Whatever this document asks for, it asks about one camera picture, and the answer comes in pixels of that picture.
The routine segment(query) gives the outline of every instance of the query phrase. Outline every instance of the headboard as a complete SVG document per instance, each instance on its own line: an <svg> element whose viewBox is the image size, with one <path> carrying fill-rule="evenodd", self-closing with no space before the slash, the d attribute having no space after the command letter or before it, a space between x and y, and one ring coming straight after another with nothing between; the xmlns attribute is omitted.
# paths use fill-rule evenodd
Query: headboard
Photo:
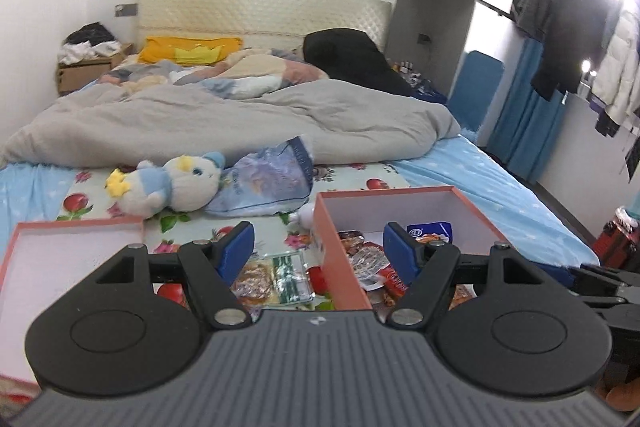
<svg viewBox="0 0 640 427"><path fill-rule="evenodd" d="M381 48L391 3L379 0L138 0L138 42L149 35L241 36L247 47L288 48L328 28L367 32Z"/></svg>

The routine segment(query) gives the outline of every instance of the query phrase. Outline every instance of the stuffed animal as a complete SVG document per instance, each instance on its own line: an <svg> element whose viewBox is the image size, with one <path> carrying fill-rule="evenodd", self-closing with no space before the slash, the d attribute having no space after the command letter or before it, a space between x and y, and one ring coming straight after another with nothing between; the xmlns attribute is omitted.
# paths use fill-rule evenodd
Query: stuffed animal
<svg viewBox="0 0 640 427"><path fill-rule="evenodd" d="M166 206L191 212L216 195L224 168L225 157L219 152L179 156L162 167L145 160L128 174L115 169L107 178L106 189L120 209L133 216L148 219Z"/></svg>

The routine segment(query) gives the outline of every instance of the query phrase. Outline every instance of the white logo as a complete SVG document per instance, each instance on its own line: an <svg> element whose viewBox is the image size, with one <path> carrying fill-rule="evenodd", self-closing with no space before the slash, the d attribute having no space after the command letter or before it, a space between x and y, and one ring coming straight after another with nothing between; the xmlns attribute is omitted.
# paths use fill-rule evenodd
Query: white logo
<svg viewBox="0 0 640 427"><path fill-rule="evenodd" d="M309 319L309 322L312 323L314 326L321 326L326 322L326 318L314 317L312 319Z"/></svg>

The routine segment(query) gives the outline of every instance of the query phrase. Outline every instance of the gray blanket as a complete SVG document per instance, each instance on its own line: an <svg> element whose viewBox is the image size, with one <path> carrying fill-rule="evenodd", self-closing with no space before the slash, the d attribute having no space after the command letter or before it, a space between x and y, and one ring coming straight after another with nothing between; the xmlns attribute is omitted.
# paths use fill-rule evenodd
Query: gray blanket
<svg viewBox="0 0 640 427"><path fill-rule="evenodd" d="M220 151L227 164L300 134L317 164L414 158L460 126L442 105L316 80L252 100L222 100L197 84L127 96L100 84L60 98L15 133L5 162L77 168L156 164Z"/></svg>

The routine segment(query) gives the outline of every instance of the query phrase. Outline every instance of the white puffer jacket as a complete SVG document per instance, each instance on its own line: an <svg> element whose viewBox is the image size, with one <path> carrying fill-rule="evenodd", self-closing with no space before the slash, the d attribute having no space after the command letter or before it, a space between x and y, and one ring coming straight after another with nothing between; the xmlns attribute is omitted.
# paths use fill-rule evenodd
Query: white puffer jacket
<svg viewBox="0 0 640 427"><path fill-rule="evenodd" d="M619 125L640 105L639 28L640 9L636 3L629 3L620 13L607 55L593 81L593 94L607 104L609 118Z"/></svg>

